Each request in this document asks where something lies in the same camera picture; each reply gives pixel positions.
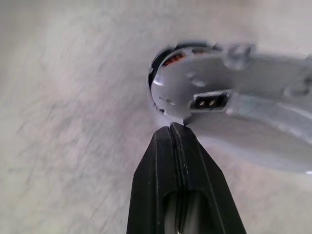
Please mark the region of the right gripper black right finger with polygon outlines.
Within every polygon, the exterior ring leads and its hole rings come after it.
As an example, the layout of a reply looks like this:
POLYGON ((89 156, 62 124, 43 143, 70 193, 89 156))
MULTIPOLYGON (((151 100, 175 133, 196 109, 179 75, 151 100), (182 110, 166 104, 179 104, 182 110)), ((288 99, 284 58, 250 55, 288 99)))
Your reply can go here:
POLYGON ((244 234, 246 230, 224 174, 193 131, 172 123, 181 178, 181 234, 244 234))

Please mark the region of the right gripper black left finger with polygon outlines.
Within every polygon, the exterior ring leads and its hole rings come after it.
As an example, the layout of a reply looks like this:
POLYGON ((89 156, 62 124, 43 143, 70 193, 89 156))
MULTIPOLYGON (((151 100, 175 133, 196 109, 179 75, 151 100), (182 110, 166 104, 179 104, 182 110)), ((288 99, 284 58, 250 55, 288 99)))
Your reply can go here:
POLYGON ((181 140, 187 132, 186 126, 154 132, 133 175, 128 234, 186 232, 188 192, 181 140))

